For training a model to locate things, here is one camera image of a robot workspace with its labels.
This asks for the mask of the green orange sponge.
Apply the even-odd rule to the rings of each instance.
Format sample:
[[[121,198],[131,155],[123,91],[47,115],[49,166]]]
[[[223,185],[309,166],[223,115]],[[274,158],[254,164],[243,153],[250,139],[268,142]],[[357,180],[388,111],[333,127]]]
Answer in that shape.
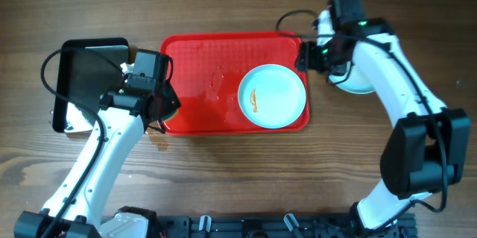
[[[164,122],[167,122],[167,121],[173,119],[177,114],[178,114],[178,110],[175,110],[173,113],[168,114],[168,115],[163,119],[163,121],[164,121]]]

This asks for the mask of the white plate back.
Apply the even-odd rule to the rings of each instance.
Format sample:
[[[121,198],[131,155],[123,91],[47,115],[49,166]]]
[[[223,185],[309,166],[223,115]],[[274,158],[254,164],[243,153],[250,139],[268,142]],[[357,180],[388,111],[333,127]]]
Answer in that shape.
[[[334,68],[329,74],[329,82],[347,93],[364,95],[375,92],[363,71],[352,62]]]

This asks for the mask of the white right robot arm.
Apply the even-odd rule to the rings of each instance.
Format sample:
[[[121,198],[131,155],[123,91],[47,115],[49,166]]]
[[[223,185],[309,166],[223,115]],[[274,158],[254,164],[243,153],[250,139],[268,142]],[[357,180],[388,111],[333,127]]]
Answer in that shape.
[[[329,0],[313,25],[317,35],[303,38],[297,69],[324,74],[349,93],[377,94],[391,121],[380,182],[350,209],[352,235],[376,234],[430,195],[446,197],[461,181],[470,118],[432,93],[394,29],[385,19],[367,17],[362,0]]]

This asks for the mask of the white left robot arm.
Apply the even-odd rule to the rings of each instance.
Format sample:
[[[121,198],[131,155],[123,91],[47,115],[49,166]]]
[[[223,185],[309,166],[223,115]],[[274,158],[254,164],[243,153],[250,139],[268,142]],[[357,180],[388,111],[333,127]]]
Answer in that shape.
[[[132,71],[100,97],[98,111],[73,103],[95,119],[89,139],[41,211],[20,214],[15,237],[100,237],[110,230],[101,217],[127,156],[152,122],[171,118],[180,107],[173,72],[170,56],[139,49]]]

